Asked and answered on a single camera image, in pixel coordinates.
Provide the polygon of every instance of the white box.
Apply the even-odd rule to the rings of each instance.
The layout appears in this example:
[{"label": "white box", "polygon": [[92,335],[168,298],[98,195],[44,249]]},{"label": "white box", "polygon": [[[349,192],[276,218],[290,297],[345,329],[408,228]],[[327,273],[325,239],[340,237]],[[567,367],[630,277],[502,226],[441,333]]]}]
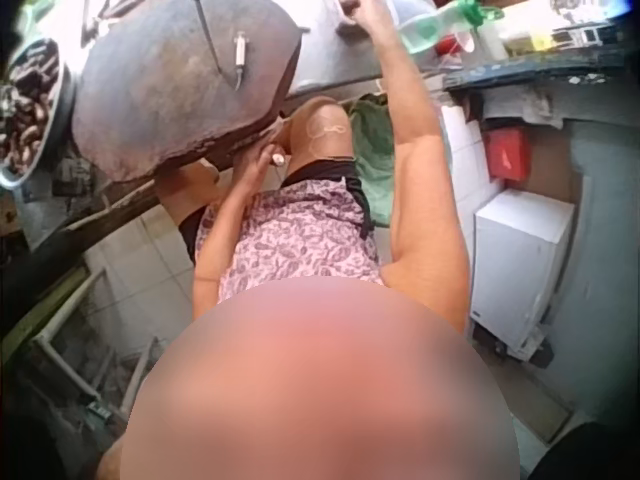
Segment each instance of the white box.
[{"label": "white box", "polygon": [[537,327],[560,274],[573,211],[568,203],[506,190],[475,215],[471,318],[525,361],[541,341]]}]

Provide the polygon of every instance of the plastic bottle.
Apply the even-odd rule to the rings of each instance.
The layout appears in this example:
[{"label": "plastic bottle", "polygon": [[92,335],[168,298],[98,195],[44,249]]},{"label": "plastic bottle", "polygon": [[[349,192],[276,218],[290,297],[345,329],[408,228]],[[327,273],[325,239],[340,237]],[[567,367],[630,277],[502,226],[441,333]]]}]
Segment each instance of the plastic bottle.
[{"label": "plastic bottle", "polygon": [[419,53],[433,47],[445,35],[478,28],[485,21],[504,17],[501,9],[482,7],[476,0],[453,0],[442,8],[417,15],[403,15],[398,32],[409,53]]}]

